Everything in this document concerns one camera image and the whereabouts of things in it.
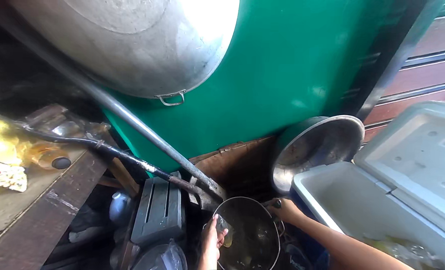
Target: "human hand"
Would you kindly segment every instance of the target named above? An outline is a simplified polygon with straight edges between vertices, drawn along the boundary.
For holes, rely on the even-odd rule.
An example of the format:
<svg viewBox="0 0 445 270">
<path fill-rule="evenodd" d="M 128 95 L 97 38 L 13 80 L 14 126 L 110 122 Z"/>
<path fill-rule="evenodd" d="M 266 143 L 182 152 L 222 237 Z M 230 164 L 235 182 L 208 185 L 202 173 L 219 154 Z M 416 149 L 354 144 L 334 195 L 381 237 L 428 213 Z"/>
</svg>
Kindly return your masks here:
<svg viewBox="0 0 445 270">
<path fill-rule="evenodd" d="M 202 231 L 202 254 L 199 261 L 199 270 L 212 270 L 217 268 L 219 260 L 219 248 L 224 244 L 224 237 L 228 230 L 224 229 L 222 233 L 216 230 L 216 223 L 219 215 L 215 214 L 206 224 Z"/>
<path fill-rule="evenodd" d="M 276 208 L 273 204 L 281 200 L 281 208 Z M 269 202 L 267 207 L 269 212 L 276 214 L 283 222 L 295 225 L 301 218 L 306 218 L 306 215 L 299 210 L 299 208 L 294 204 L 292 200 L 274 198 Z"/>
</svg>

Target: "metal basin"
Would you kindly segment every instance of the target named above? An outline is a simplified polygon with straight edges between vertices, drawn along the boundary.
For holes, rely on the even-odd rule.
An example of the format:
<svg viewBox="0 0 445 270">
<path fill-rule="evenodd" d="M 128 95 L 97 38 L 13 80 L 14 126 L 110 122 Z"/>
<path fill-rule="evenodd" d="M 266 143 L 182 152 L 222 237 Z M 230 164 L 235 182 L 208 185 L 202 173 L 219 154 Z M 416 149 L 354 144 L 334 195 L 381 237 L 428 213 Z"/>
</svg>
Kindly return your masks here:
<svg viewBox="0 0 445 270">
<path fill-rule="evenodd" d="M 93 78 L 128 95 L 181 95 L 226 53 L 239 0 L 11 0 Z"/>
<path fill-rule="evenodd" d="M 350 115 L 316 116 L 290 126 L 276 143 L 274 188 L 286 194 L 295 175 L 319 165 L 351 161 L 363 140 L 363 123 Z"/>
<path fill-rule="evenodd" d="M 231 246 L 219 249 L 221 269 L 273 269 L 281 243 L 276 224 L 264 206 L 251 198 L 232 197 L 221 203 L 214 213 L 234 229 Z"/>
</svg>

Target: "forearm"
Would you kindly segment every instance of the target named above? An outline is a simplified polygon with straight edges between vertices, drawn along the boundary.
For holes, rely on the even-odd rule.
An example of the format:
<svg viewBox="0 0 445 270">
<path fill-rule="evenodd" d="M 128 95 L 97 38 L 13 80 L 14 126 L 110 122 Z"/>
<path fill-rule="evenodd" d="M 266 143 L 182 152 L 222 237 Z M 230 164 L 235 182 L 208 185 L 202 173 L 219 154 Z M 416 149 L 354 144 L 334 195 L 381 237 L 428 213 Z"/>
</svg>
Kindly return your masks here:
<svg viewBox="0 0 445 270">
<path fill-rule="evenodd" d="M 215 270 L 218 267 L 218 259 L 203 251 L 197 270 Z"/>
<path fill-rule="evenodd" d="M 294 225 L 327 249 L 331 257 L 351 269 L 410 270 L 411 267 L 369 245 L 339 233 L 302 213 Z"/>
</svg>

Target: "metal rod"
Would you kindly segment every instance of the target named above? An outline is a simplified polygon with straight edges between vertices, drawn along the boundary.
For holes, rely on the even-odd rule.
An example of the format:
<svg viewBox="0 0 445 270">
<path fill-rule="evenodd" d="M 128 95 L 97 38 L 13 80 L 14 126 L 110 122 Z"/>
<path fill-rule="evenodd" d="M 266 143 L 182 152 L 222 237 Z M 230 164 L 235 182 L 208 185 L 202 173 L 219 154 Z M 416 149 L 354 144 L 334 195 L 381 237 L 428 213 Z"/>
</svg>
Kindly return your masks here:
<svg viewBox="0 0 445 270">
<path fill-rule="evenodd" d="M 187 158 L 181 155 L 176 149 L 168 144 L 149 126 L 141 121 L 135 114 L 126 108 L 121 102 L 109 95 L 100 86 L 96 85 L 94 81 L 87 76 L 82 75 L 81 72 L 71 65 L 69 65 L 63 58 L 57 56 L 55 52 L 51 52 L 42 42 L 27 34 L 16 20 L 8 15 L 1 14 L 0 11 L 0 26 L 8 31 L 12 36 L 26 45 L 31 51 L 37 54 L 40 58 L 45 60 L 48 64 L 66 76 L 70 81 L 82 88 L 85 92 L 91 95 L 96 101 L 104 107 L 112 111 L 117 116 L 121 117 L 135 130 L 141 133 L 145 138 L 157 146 L 160 150 L 170 156 L 173 160 L 179 163 L 191 175 L 200 180 L 209 191 L 219 196 L 221 199 L 226 199 L 226 192 L 213 179 L 205 175 L 201 170 L 196 168 Z"/>
</svg>

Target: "styrofoam cooler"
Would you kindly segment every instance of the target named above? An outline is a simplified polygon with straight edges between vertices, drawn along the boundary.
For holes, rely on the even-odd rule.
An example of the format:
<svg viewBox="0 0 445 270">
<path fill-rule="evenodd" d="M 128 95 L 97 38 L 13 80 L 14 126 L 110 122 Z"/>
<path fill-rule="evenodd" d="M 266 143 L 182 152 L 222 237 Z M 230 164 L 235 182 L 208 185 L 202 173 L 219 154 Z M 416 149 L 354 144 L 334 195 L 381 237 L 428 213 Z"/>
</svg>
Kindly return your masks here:
<svg viewBox="0 0 445 270">
<path fill-rule="evenodd" d="M 407 108 L 353 161 L 297 174 L 292 188 L 337 231 L 407 239 L 445 264 L 445 102 Z"/>
</svg>

